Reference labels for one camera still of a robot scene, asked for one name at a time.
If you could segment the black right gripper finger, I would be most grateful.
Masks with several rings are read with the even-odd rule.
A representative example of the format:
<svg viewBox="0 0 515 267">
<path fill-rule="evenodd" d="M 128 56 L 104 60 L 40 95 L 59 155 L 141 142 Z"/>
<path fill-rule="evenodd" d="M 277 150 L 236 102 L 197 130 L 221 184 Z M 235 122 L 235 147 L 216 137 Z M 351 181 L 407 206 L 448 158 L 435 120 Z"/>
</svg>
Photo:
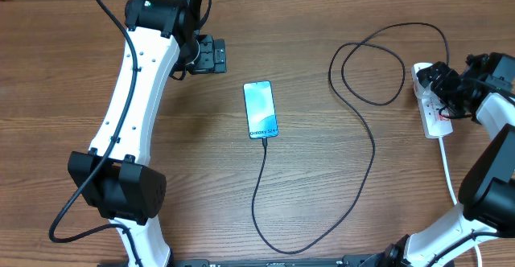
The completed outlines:
<svg viewBox="0 0 515 267">
<path fill-rule="evenodd" d="M 444 102 L 453 101 L 456 98 L 461 79 L 458 76 L 430 76 L 431 91 Z"/>
<path fill-rule="evenodd" d="M 425 68 L 418 72 L 418 80 L 421 85 L 425 88 L 430 86 L 431 78 L 430 76 L 459 76 L 458 72 L 452 68 L 450 68 L 447 64 L 442 61 L 439 61 L 435 64 L 432 64 L 430 68 Z"/>
</svg>

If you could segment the smartphone with light screen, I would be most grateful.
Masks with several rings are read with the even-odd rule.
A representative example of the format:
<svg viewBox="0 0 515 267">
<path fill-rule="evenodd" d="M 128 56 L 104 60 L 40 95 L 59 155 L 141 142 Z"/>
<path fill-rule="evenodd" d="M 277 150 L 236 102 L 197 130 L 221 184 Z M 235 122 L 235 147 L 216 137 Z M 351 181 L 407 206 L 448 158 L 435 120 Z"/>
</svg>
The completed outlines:
<svg viewBox="0 0 515 267">
<path fill-rule="evenodd" d="M 278 136 L 278 121 L 274 107 L 274 95 L 269 80 L 243 85 L 245 111 L 251 139 Z"/>
</svg>

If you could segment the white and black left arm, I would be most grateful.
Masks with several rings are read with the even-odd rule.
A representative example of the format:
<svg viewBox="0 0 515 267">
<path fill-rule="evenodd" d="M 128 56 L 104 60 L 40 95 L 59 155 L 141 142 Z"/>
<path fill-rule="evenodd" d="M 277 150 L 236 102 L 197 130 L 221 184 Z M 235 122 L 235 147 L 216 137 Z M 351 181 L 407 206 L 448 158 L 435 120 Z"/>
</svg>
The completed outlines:
<svg viewBox="0 0 515 267">
<path fill-rule="evenodd" d="M 224 73 L 225 42 L 201 33 L 212 0 L 129 0 L 117 26 L 124 58 L 107 113 L 68 172 L 76 196 L 118 231 L 129 266 L 170 266 L 171 248 L 158 214 L 166 194 L 163 174 L 152 170 L 150 144 L 166 82 L 186 75 Z"/>
</svg>

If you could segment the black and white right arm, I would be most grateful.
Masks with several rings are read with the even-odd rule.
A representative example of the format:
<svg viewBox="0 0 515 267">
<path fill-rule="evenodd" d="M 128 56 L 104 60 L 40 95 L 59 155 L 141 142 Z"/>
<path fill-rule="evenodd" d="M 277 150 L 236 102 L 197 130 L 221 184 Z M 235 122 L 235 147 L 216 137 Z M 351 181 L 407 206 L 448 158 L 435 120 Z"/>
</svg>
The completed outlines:
<svg viewBox="0 0 515 267">
<path fill-rule="evenodd" d="M 462 253 L 514 236 L 514 58 L 469 55 L 458 73 L 444 62 L 412 67 L 419 108 L 431 123 L 471 116 L 490 143 L 464 177 L 457 204 L 425 230 L 363 261 L 367 266 L 452 266 Z"/>
</svg>

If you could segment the white charger adapter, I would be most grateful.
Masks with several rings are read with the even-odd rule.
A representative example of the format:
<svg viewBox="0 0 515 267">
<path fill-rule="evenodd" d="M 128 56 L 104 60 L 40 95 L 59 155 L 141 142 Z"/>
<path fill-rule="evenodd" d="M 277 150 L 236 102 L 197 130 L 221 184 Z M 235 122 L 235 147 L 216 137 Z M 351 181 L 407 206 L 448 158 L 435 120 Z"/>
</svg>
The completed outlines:
<svg viewBox="0 0 515 267">
<path fill-rule="evenodd" d="M 413 67 L 411 68 L 414 95 L 419 100 L 430 97 L 431 96 L 431 88 L 429 86 L 424 88 L 421 85 L 421 83 L 418 80 L 418 72 L 425 68 L 430 68 L 431 66 L 432 66 L 431 63 L 421 62 L 421 63 L 414 64 Z"/>
</svg>

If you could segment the white power strip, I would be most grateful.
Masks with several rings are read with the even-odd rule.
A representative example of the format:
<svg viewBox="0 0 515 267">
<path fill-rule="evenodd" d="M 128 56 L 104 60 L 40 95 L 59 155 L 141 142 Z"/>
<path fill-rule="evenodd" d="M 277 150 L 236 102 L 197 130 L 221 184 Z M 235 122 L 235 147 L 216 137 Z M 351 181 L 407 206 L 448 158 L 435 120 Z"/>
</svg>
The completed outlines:
<svg viewBox="0 0 515 267">
<path fill-rule="evenodd" d="M 417 101 L 426 138 L 442 138 L 453 132 L 451 120 L 439 114 L 444 104 L 439 101 L 435 94 L 422 99 L 418 98 Z"/>
</svg>

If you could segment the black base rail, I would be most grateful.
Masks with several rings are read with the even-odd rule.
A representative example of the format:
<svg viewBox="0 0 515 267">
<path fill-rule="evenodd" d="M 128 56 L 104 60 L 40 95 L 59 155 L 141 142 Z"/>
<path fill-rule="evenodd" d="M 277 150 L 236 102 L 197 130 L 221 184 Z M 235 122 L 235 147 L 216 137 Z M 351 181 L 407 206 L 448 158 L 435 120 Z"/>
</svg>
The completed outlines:
<svg viewBox="0 0 515 267">
<path fill-rule="evenodd" d="M 346 255 L 342 258 L 332 259 L 297 259 L 283 261 L 171 261 L 166 267 L 358 267 L 380 266 L 383 253 L 365 255 Z"/>
</svg>

